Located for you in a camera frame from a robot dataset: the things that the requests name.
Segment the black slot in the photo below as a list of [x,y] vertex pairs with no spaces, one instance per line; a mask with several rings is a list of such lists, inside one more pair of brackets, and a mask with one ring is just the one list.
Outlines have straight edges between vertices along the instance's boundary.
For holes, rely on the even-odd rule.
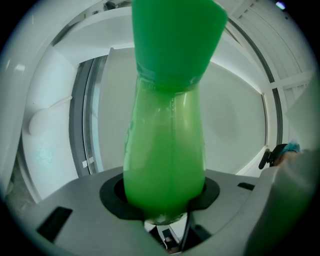
[[48,241],[53,242],[71,213],[71,209],[56,208],[36,231]]
[[252,184],[249,184],[249,183],[245,183],[245,182],[242,182],[242,183],[239,183],[238,184],[238,187],[240,188],[243,188],[243,189],[246,189],[246,190],[254,190],[255,188],[255,185],[252,185]]

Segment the green cap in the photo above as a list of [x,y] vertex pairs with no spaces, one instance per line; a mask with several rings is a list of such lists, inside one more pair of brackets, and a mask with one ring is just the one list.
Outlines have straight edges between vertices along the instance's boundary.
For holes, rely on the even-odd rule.
[[133,0],[138,73],[161,84],[198,83],[227,18],[212,0]]

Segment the green liquid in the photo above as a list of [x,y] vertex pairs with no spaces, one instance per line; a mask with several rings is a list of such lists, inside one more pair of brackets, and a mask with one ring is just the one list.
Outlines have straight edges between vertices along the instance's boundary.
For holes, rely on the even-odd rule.
[[124,189],[155,224],[169,224],[201,194],[205,153],[198,85],[166,86],[138,77],[125,142]]

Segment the blue object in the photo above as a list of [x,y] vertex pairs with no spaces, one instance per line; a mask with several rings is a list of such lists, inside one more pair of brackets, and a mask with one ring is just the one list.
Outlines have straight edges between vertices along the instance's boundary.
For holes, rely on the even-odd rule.
[[289,144],[287,144],[283,150],[278,154],[278,156],[276,157],[276,159],[278,159],[280,156],[282,156],[285,152],[297,152],[300,153],[300,145],[296,142],[296,141],[291,141]]

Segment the green bottle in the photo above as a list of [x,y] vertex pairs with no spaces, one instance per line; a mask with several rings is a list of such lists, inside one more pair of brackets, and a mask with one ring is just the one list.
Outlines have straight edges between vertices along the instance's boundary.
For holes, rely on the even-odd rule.
[[212,0],[133,0],[138,70],[125,142],[124,189],[145,219],[167,225],[205,182],[199,81],[227,22]]

